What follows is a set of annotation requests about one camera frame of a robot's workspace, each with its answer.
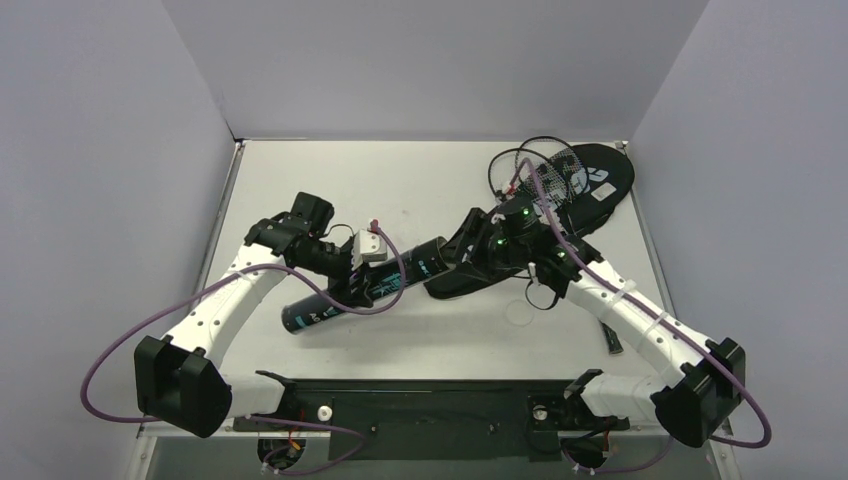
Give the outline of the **black shuttlecock tube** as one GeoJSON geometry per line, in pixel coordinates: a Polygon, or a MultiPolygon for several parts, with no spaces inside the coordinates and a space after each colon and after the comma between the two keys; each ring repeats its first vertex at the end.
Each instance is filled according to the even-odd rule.
{"type": "Polygon", "coordinates": [[[312,294],[283,308],[283,327],[296,334],[309,327],[343,315],[345,312],[328,300],[353,309],[372,309],[383,299],[395,296],[402,287],[410,288],[452,270],[454,246],[436,237],[401,254],[402,265],[395,260],[364,265],[350,279],[333,281],[324,295],[312,294]]]}

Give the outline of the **translucent tube lid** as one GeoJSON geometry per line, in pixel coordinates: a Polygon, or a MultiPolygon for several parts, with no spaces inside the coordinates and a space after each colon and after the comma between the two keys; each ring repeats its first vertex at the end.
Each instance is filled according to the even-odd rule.
{"type": "Polygon", "coordinates": [[[527,302],[521,300],[511,301],[504,309],[505,320],[516,327],[530,325],[535,317],[535,309],[527,302]]]}

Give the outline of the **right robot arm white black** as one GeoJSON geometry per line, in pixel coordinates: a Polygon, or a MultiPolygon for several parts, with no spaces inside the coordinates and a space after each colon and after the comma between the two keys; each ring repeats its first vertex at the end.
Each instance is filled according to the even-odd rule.
{"type": "Polygon", "coordinates": [[[702,446],[742,401],[746,353],[669,315],[619,275],[591,245],[571,237],[563,246],[531,200],[513,198],[492,211],[469,212],[447,243],[455,268],[428,281],[428,294],[453,299],[522,271],[611,328],[654,370],[643,377],[586,372],[567,388],[565,413],[577,428],[603,417],[657,423],[675,440],[702,446]]]}

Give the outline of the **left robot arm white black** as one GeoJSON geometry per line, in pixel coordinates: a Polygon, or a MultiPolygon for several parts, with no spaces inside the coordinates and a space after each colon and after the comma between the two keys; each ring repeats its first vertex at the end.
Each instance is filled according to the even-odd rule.
{"type": "Polygon", "coordinates": [[[235,337],[264,298],[284,279],[309,271],[334,280],[360,279],[366,264],[394,247],[379,223],[343,246],[324,240],[331,203],[300,192],[290,210],[248,230],[233,263],[194,301],[189,314],[162,337],[147,336],[134,351],[137,401],[142,413],[207,438],[228,419],[259,415],[272,429],[292,426],[298,402],[291,381],[264,370],[224,374],[235,337]]]}

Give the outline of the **badminton racket rear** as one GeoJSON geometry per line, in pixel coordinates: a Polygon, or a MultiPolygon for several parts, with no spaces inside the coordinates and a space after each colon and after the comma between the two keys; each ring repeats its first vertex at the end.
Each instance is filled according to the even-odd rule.
{"type": "Polygon", "coordinates": [[[572,146],[554,136],[525,140],[514,155],[519,167],[529,160],[535,167],[545,193],[554,203],[570,203],[588,189],[588,171],[572,146]]]}

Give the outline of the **black racket bag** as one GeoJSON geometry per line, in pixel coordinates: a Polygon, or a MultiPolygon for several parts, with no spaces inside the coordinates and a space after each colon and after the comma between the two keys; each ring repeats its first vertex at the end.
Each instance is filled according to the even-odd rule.
{"type": "Polygon", "coordinates": [[[477,272],[462,264],[425,282],[431,297],[448,300],[465,296],[519,277],[524,271],[535,271],[535,282],[549,287],[557,298],[564,297],[567,284],[579,279],[580,274],[559,241],[569,242],[585,263],[598,259],[599,253],[583,239],[609,220],[618,204],[630,193],[635,180],[631,161],[620,151],[596,143],[572,148],[588,171],[588,189],[575,200],[552,202],[535,168],[530,167],[531,179],[539,195],[539,208],[527,198],[514,197],[489,211],[471,209],[459,227],[472,232],[486,213],[492,210],[502,213],[505,216],[503,228],[515,244],[522,269],[477,272]]]}

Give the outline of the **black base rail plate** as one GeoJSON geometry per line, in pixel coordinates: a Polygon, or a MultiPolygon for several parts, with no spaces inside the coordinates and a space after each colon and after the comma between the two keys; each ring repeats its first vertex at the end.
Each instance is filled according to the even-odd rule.
{"type": "Polygon", "coordinates": [[[329,380],[301,379],[267,420],[240,418],[234,428],[297,442],[300,457],[318,447],[316,433],[295,423],[319,423],[331,410],[329,458],[356,460],[490,460],[525,457],[556,461],[560,447],[599,453],[604,436],[627,431],[625,417],[597,416],[567,380],[329,380]]]}

